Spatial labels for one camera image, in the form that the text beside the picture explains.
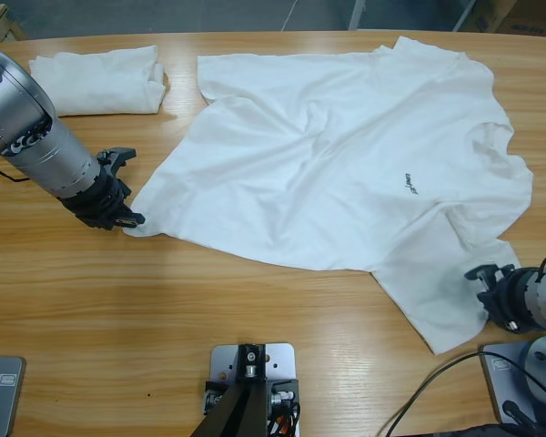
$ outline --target floor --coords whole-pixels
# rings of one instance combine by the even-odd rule
[[[465,0],[367,0],[360,27],[451,30]],[[355,0],[0,0],[33,39],[156,32],[343,30]]]

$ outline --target black cable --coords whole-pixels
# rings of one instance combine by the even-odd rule
[[[268,435],[270,437],[295,437],[300,414],[301,407],[299,402],[292,402],[288,407],[283,407],[280,409],[280,413],[269,421]]]
[[[7,175],[4,171],[0,169],[0,176],[4,176],[6,179],[10,179],[13,182],[25,182],[27,180],[30,180],[30,178],[13,178],[10,175]]]
[[[452,362],[450,362],[449,364],[446,364],[445,366],[441,367],[438,371],[436,371],[435,373],[433,373],[431,376],[429,376],[429,378],[427,378],[427,380],[425,380],[420,386],[419,388],[415,391],[415,393],[410,397],[410,399],[407,401],[407,403],[404,404],[404,406],[402,407],[402,409],[400,410],[400,413],[399,415],[397,416],[397,418],[394,420],[394,422],[392,423],[392,425],[390,425],[390,428],[388,430],[388,432],[386,433],[386,437],[390,437],[392,435],[392,432],[394,431],[394,429],[396,428],[396,426],[399,424],[400,420],[402,419],[402,417],[407,413],[407,411],[409,410],[409,408],[412,406],[412,404],[414,403],[414,401],[417,400],[417,398],[420,396],[421,393],[423,393],[423,391],[429,386],[429,384],[431,384],[433,382],[433,380],[435,380],[435,378],[437,378],[438,376],[440,376],[444,371],[447,371],[448,369],[450,369],[451,367],[455,366],[456,364],[459,364],[460,362],[462,361],[465,361],[465,360],[468,360],[469,358],[473,358],[473,357],[481,357],[481,356],[484,356],[484,355],[488,355],[488,356],[491,356],[491,357],[497,357],[497,358],[501,358],[502,360],[505,360],[507,361],[509,364],[511,364],[514,368],[518,369],[519,371],[521,371],[524,375],[526,375],[528,378],[530,378],[530,380],[532,380],[538,387],[540,387],[542,389],[542,391],[544,391],[546,393],[546,387],[544,387],[544,385],[538,381],[536,378],[534,378],[528,371],[526,371],[525,369],[523,369],[520,364],[517,364],[516,362],[510,360],[509,358],[507,357],[504,357],[503,355],[500,355],[499,353],[495,353],[495,352],[486,352],[486,351],[480,351],[480,352],[473,352],[473,353],[469,353],[463,357],[459,357],[457,360],[454,360]]]
[[[538,278],[536,278],[536,282],[540,282],[542,279],[542,276],[544,276],[544,269],[546,268],[546,258],[542,261],[542,264],[538,268]]]

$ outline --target printed logo on shirt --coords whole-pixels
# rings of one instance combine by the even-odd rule
[[[406,174],[406,178],[407,178],[407,185],[405,185],[405,187],[407,187],[412,194],[418,195],[419,192],[414,188],[414,186],[412,185],[412,182],[410,181],[410,173]]]

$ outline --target wrinkled fabric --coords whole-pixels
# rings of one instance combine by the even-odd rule
[[[210,105],[134,200],[146,223],[125,232],[372,272],[447,351],[487,319],[463,273],[519,265],[497,237],[531,202],[492,85],[465,54],[405,37],[372,53],[201,56]]]
[[[166,91],[156,46],[89,55],[61,52],[38,56],[29,65],[59,116],[155,114]]]

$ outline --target wood grain surface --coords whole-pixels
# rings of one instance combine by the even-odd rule
[[[94,153],[137,149],[119,173],[137,193],[206,105],[196,86],[198,55],[370,51],[392,46],[399,35],[465,51],[495,73],[495,95],[516,129],[510,152],[535,174],[532,206],[504,238],[523,265],[537,265],[546,254],[546,38],[132,35],[0,50],[27,68],[29,59],[58,51],[158,45],[169,79],[158,115],[64,119]],[[0,168],[16,174],[6,163]],[[376,435],[443,362],[480,344],[519,339],[488,326],[455,351],[433,356],[367,273],[287,269],[166,236],[89,229],[32,182],[0,178],[0,355],[27,360],[15,436],[189,435],[202,419],[210,351],[245,341],[295,346],[302,435]],[[480,363],[472,360],[432,384],[398,434],[494,421]]]

